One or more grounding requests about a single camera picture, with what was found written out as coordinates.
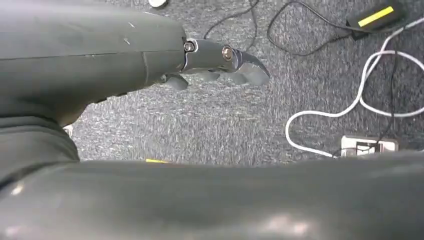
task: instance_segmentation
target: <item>robotic hand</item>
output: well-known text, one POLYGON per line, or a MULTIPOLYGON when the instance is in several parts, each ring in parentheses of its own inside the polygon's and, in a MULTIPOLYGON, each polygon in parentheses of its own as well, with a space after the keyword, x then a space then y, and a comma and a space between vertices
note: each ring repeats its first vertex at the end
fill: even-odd
POLYGON ((181 74, 261 85, 256 57, 208 40, 187 39, 166 17, 71 1, 0 2, 0 116, 73 123, 87 105, 153 84, 188 86, 181 74))

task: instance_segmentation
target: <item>carpet floor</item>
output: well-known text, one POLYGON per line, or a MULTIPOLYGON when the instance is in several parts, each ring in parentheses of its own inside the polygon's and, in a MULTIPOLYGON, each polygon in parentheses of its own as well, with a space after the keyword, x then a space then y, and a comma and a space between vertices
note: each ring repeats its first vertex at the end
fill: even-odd
MULTIPOLYGON (((147 0, 103 0, 179 21, 187 35, 201 38, 210 25, 249 7, 248 0, 170 0, 162 10, 147 0)), ((424 1, 399 0, 409 19, 424 13, 424 1)), ((73 139, 83 160, 160 159, 175 163, 263 166, 322 157, 291 147, 285 138, 287 119, 302 110, 337 113, 357 94, 366 59, 387 37, 376 34, 331 43, 316 54, 300 57, 276 49, 266 38, 272 16, 287 0, 262 0, 256 6, 258 37, 250 52, 272 75, 263 86, 235 85, 223 77, 203 82, 190 76, 190 86, 175 91, 153 86, 124 97, 90 105, 73 125, 73 139)), ((377 0, 305 0, 333 22, 369 8, 377 0)), ((399 50, 424 61, 424 24, 397 38, 399 50)), ((254 33, 252 15, 229 19, 210 38, 244 49, 254 33)), ((308 51, 327 40, 334 29, 305 8, 286 9, 272 30, 274 38, 294 51, 308 51)), ((383 57, 365 88, 372 106, 389 110, 389 76, 393 57, 383 57)), ((402 58, 395 75, 395 110, 409 112, 424 105, 424 74, 402 58)), ((378 137, 390 118, 357 106, 341 118, 305 116, 293 122, 292 139, 332 152, 343 135, 378 137)), ((402 149, 424 149, 423 116, 396 119, 388 133, 402 149)))

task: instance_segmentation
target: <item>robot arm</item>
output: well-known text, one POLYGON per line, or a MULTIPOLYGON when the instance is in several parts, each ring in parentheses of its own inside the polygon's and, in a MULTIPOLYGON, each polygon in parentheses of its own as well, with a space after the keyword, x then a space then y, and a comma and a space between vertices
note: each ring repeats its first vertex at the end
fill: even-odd
POLYGON ((187 39, 166 17, 53 0, 0 2, 0 116, 73 123, 91 103, 153 84, 187 87, 180 74, 233 73, 263 84, 254 56, 228 45, 187 39))

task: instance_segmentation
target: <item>electrical outlet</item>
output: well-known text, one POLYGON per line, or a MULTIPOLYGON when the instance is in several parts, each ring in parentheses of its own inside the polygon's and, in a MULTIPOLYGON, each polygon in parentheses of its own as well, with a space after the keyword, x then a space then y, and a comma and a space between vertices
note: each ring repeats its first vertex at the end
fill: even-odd
POLYGON ((341 138, 341 156, 361 156, 376 153, 397 152, 399 144, 395 139, 378 137, 343 136, 341 138))

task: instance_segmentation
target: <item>robotic finger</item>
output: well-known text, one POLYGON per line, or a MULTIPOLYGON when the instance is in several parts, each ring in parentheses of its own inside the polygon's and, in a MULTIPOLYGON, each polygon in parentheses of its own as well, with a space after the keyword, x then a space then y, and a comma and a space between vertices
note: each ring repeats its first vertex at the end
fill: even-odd
MULTIPOLYGON (((255 56, 231 48, 229 45, 219 44, 204 39, 189 38, 183 45, 185 52, 184 67, 181 73, 200 73, 204 80, 215 81, 222 73, 230 73, 237 85, 263 85, 269 82, 270 73, 255 56)), ((174 74, 168 74, 165 82, 181 90, 187 87, 184 78, 176 80, 174 74)))

